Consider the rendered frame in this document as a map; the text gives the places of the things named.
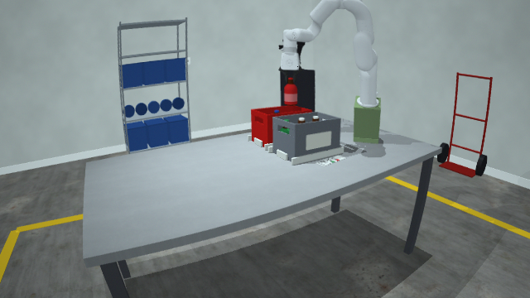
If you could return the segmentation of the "white paper strip with colored squares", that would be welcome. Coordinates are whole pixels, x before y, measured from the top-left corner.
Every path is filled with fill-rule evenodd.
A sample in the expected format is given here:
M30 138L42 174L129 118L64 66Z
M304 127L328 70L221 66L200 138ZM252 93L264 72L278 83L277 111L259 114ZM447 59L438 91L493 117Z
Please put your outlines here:
M341 161L343 159L345 159L345 157L334 156L334 157L331 157L329 159L326 159L326 160L323 160L323 161L319 161L316 164L319 164L319 165L322 165L322 166L327 166L329 164L332 164L332 163L337 162L337 161Z

